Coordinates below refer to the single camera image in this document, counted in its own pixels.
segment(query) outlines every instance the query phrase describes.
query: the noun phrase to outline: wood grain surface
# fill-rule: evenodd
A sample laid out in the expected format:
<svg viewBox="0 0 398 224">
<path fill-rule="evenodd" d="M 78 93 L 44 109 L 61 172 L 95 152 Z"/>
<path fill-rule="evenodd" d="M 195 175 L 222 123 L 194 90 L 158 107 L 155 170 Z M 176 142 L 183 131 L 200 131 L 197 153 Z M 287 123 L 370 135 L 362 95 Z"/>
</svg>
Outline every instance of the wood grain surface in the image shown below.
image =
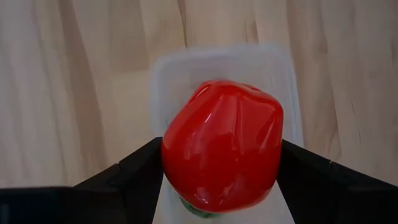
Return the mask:
<svg viewBox="0 0 398 224">
<path fill-rule="evenodd" d="M 396 0 L 0 0 L 0 187 L 73 185 L 153 138 L 159 57 L 268 42 L 305 147 L 398 185 Z"/>
</svg>

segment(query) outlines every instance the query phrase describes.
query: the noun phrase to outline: plastic tray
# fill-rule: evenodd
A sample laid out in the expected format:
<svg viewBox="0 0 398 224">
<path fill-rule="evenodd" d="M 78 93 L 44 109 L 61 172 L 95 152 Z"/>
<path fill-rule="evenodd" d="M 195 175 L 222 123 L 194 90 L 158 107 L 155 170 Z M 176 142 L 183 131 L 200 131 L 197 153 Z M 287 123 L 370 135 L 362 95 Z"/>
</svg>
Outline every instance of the plastic tray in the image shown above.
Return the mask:
<svg viewBox="0 0 398 224">
<path fill-rule="evenodd" d="M 152 75 L 152 128 L 157 136 L 163 136 L 199 84 L 206 80 L 228 79 L 253 85 L 277 98 L 284 109 L 283 138 L 303 145 L 294 70 L 290 57 L 275 45 L 184 50 L 160 59 Z M 166 178 L 159 203 L 164 224 L 294 223 L 277 183 L 260 204 L 214 219 L 192 215 Z"/>
</svg>

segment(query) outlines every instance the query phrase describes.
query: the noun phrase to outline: red bell pepper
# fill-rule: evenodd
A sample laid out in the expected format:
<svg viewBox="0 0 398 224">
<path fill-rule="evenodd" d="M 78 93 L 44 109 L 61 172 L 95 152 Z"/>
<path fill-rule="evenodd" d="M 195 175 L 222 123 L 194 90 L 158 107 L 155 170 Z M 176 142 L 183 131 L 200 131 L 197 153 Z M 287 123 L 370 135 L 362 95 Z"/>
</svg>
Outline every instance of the red bell pepper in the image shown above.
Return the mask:
<svg viewBox="0 0 398 224">
<path fill-rule="evenodd" d="M 267 93 L 228 80 L 202 83 L 164 134 L 164 172 L 202 211 L 250 207 L 274 185 L 282 125 L 282 107 Z"/>
</svg>

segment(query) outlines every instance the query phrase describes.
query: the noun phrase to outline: glossy pepper skin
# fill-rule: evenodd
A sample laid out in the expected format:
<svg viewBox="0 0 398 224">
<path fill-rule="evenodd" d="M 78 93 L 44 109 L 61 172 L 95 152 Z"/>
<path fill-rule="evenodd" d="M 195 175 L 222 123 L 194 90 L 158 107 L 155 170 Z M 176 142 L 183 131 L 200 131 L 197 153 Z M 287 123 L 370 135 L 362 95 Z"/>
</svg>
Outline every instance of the glossy pepper skin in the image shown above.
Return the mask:
<svg viewBox="0 0 398 224">
<path fill-rule="evenodd" d="M 267 93 L 228 80 L 202 83 L 164 134 L 165 174 L 205 212 L 255 205 L 277 177 L 282 125 L 282 107 Z"/>
</svg>

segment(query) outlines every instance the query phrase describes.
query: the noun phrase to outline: light wooden surface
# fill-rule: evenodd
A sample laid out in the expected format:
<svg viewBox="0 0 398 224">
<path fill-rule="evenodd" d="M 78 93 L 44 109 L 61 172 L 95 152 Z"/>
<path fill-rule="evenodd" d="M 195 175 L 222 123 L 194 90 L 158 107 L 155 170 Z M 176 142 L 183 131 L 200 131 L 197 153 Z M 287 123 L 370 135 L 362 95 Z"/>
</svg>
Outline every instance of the light wooden surface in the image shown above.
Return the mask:
<svg viewBox="0 0 398 224">
<path fill-rule="evenodd" d="M 0 0 L 0 186 L 73 185 L 153 138 L 167 52 L 268 42 L 305 146 L 398 185 L 396 0 Z"/>
</svg>

